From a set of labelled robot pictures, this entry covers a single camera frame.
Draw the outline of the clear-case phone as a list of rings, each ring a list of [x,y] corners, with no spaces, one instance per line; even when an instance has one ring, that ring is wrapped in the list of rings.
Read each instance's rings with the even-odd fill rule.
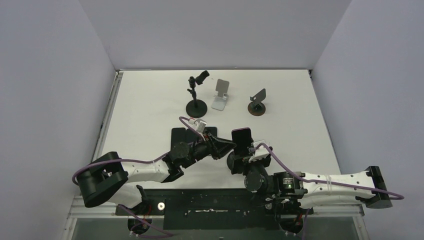
[[[204,130],[215,137],[218,136],[218,128],[215,126],[207,126]]]

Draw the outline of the red-edged black phone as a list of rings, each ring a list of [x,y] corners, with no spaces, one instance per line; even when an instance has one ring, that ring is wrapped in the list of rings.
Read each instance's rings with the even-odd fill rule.
[[[234,129],[231,131],[232,141],[236,144],[233,149],[236,156],[246,157],[250,155],[249,149],[252,147],[253,138],[249,127]]]

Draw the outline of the black smartphone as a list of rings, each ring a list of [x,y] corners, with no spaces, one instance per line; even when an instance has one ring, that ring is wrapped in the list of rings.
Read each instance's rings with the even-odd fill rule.
[[[185,141],[190,143],[202,142],[203,138],[198,135],[198,132],[186,129],[185,132]]]

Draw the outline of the black pole phone stand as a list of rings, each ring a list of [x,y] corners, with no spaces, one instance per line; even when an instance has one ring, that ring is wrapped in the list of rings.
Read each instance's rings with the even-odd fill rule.
[[[191,94],[192,100],[187,103],[185,110],[186,110],[186,113],[191,118],[195,118],[195,119],[201,118],[208,111],[207,104],[204,101],[197,98],[197,93],[195,88],[198,85],[202,85],[204,80],[209,76],[210,76],[209,72],[207,70],[204,70],[199,76],[197,77],[190,76],[188,79],[189,88],[187,89],[187,91]]]
[[[234,151],[229,153],[226,159],[226,164],[232,175],[242,174],[244,172],[244,169],[245,169],[244,158],[240,155],[236,155]]]

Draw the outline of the white folding phone stand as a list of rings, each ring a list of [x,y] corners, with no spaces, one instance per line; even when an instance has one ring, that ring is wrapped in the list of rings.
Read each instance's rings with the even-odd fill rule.
[[[214,100],[211,104],[211,108],[223,111],[228,101],[228,89],[230,82],[223,79],[218,79],[215,86],[216,94],[214,95]]]

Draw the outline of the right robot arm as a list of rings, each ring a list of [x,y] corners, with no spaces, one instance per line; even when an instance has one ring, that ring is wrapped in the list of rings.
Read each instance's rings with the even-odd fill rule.
[[[242,174],[245,188],[253,194],[256,206],[281,207],[293,214],[298,209],[315,206],[364,204],[369,209],[386,209],[393,206],[386,185],[377,166],[353,174],[322,175],[296,171],[269,174],[268,155],[248,162],[233,152],[227,157],[232,174]]]

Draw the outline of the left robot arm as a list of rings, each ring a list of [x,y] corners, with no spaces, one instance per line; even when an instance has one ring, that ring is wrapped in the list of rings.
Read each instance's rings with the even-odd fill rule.
[[[109,202],[141,215],[147,211],[148,200],[135,183],[173,182],[184,175],[184,169],[206,157],[219,160],[236,146],[231,140],[205,131],[194,142],[176,142],[170,151],[151,161],[123,159],[111,151],[77,170],[72,181],[79,187],[87,208]]]

